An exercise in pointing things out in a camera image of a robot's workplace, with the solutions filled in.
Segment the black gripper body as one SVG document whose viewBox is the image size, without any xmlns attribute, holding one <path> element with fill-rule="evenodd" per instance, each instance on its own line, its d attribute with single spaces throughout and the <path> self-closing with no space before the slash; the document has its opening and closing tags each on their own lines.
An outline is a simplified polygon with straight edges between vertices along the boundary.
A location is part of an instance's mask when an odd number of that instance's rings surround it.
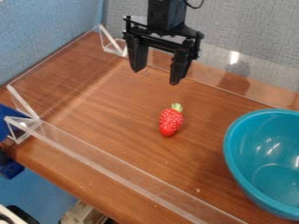
<svg viewBox="0 0 299 224">
<path fill-rule="evenodd" d="M 189 51 L 190 59 L 198 57 L 204 35 L 185 24 L 186 9 L 198 9 L 188 0 L 148 0 L 145 17 L 125 15 L 124 40 L 130 36 L 152 48 L 174 53 L 181 48 Z"/>
</svg>

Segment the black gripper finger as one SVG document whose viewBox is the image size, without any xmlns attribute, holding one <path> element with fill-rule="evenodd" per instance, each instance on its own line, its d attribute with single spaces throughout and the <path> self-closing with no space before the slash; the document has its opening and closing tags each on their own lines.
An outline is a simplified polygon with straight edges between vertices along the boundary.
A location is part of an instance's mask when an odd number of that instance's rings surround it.
<svg viewBox="0 0 299 224">
<path fill-rule="evenodd" d="M 176 49 L 170 64 L 170 85 L 177 85 L 180 80 L 185 77 L 190 63 L 192 58 L 189 56 L 189 51 L 181 48 Z"/>
<path fill-rule="evenodd" d="M 140 38 L 130 36 L 126 39 L 129 65 L 134 73 L 145 68 L 148 46 L 140 42 Z"/>
</svg>

